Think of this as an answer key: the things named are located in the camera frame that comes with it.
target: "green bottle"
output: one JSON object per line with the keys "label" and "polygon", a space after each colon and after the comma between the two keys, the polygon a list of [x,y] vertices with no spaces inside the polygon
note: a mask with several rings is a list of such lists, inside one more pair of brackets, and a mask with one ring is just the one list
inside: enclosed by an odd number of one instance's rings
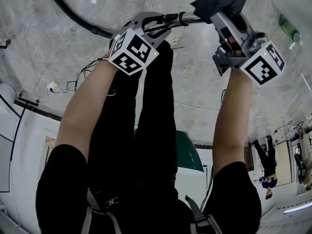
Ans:
{"label": "green bottle", "polygon": [[283,15],[279,18],[279,25],[294,42],[299,42],[300,34],[298,30]]}

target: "electrical outlet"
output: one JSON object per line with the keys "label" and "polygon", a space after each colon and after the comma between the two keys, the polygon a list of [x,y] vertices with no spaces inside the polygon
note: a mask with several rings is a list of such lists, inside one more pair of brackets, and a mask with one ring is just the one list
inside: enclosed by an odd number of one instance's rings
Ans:
{"label": "electrical outlet", "polygon": [[48,85],[47,85],[47,89],[48,90],[52,90],[52,92],[57,92],[57,90],[56,90],[56,88],[59,86],[59,84],[55,81],[55,80],[53,80],[53,81],[51,81]]}

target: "black sleeve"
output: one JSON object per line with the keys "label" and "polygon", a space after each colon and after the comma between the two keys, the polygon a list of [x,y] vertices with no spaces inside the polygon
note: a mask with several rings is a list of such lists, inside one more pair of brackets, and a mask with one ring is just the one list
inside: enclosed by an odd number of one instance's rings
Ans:
{"label": "black sleeve", "polygon": [[216,174],[203,212],[214,217],[223,234],[258,231],[261,202],[243,162],[227,165]]}
{"label": "black sleeve", "polygon": [[81,233],[87,209],[87,162],[73,146],[57,146],[38,183],[36,212],[46,233]]}

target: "wire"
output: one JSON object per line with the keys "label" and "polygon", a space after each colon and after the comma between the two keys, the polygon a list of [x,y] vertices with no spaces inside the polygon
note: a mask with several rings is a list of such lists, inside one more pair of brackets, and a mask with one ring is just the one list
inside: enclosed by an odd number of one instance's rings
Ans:
{"label": "wire", "polygon": [[281,126],[281,127],[277,128],[277,129],[275,130],[275,132],[274,132],[274,133],[276,133],[278,130],[280,130],[280,129],[281,129],[281,128],[283,128],[283,127],[286,127],[286,126],[292,125],[292,122],[293,122],[293,120],[289,121],[286,125],[284,125],[284,126]]}
{"label": "wire", "polygon": [[52,88],[50,88],[50,92],[52,92],[53,94],[58,94],[58,93],[67,93],[67,92],[72,92],[72,93],[74,93],[74,91],[71,91],[71,90],[69,90],[68,89],[68,84],[69,83],[74,83],[74,82],[76,82],[76,81],[68,81],[67,83],[66,83],[66,90],[64,90],[64,91],[56,91],[56,92],[54,92],[53,90],[52,90]]}
{"label": "wire", "polygon": [[178,48],[173,48],[172,50],[174,50],[174,49],[183,49],[183,48],[185,48],[185,47],[178,47]]}
{"label": "wire", "polygon": [[93,60],[92,62],[90,62],[89,64],[87,64],[80,72],[79,74],[77,75],[77,78],[75,80],[75,92],[77,91],[77,85],[78,85],[78,81],[79,81],[79,77],[82,73],[84,73],[84,71],[90,71],[88,70],[88,68],[92,68],[94,67],[95,65],[97,65],[97,63],[100,61],[100,60],[108,60],[108,58],[98,58],[96,60]]}
{"label": "wire", "polygon": [[288,124],[287,125],[291,125],[292,126],[292,128],[290,128],[279,140],[277,140],[277,141],[275,141],[275,144],[277,143],[277,142],[279,142],[283,137],[285,137],[289,132],[292,132],[293,130],[295,130],[295,129],[299,129],[300,127],[302,127],[303,126],[303,124],[304,124],[304,122],[306,121],[306,120],[308,120],[307,118],[305,119],[305,120],[302,120],[301,122],[299,122],[296,126],[294,126],[294,125],[292,125],[292,120],[290,121],[290,122],[288,122]]}
{"label": "wire", "polygon": [[213,182],[213,168],[214,168],[214,166],[212,166],[212,168],[211,168],[211,175],[210,175],[210,181],[209,181],[208,190],[207,190],[206,196],[205,196],[205,198],[204,198],[204,201],[203,201],[203,202],[201,203],[201,205],[200,205],[200,211],[203,211],[204,206],[205,206],[205,203],[206,203],[206,200],[207,200],[207,198],[208,198],[208,194],[209,194],[209,192],[210,192],[211,184],[212,184],[212,182]]}
{"label": "wire", "polygon": [[222,91],[222,94],[221,94],[221,105],[222,105],[222,102],[223,102],[223,100],[224,100],[224,97],[225,97],[225,93],[226,93],[226,89],[224,89],[223,91]]}
{"label": "wire", "polygon": [[86,22],[84,19],[80,18],[76,13],[74,13],[63,0],[54,0],[57,5],[62,9],[62,11],[73,21],[79,24],[81,27],[89,30],[91,33],[95,35],[99,35],[105,38],[110,39],[112,37],[112,33],[107,32],[103,29],[100,29],[97,26],[91,25],[90,23]]}
{"label": "wire", "polygon": [[48,95],[48,99],[47,99],[46,101],[44,101],[44,102],[40,102],[40,104],[43,104],[43,103],[46,103],[46,102],[48,102],[48,101],[49,101],[49,93],[48,93],[48,89],[47,89],[47,95]]}

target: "light strip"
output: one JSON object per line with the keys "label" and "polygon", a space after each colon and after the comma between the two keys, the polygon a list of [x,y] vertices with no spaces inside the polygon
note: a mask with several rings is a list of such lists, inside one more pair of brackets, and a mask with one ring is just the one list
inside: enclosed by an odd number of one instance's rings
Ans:
{"label": "light strip", "polygon": [[308,82],[307,82],[306,78],[303,76],[303,73],[300,73],[300,74],[301,74],[302,78],[304,79],[304,82],[306,83],[306,86],[308,87],[310,92],[312,92],[310,86],[308,85]]}
{"label": "light strip", "polygon": [[298,212],[298,211],[301,211],[301,210],[304,210],[306,208],[309,208],[312,206],[312,202],[309,203],[309,204],[306,204],[306,205],[303,205],[303,206],[300,206],[300,207],[297,207],[297,208],[293,208],[291,210],[287,210],[284,212],[284,214],[289,214],[289,213],[294,213],[294,212]]}

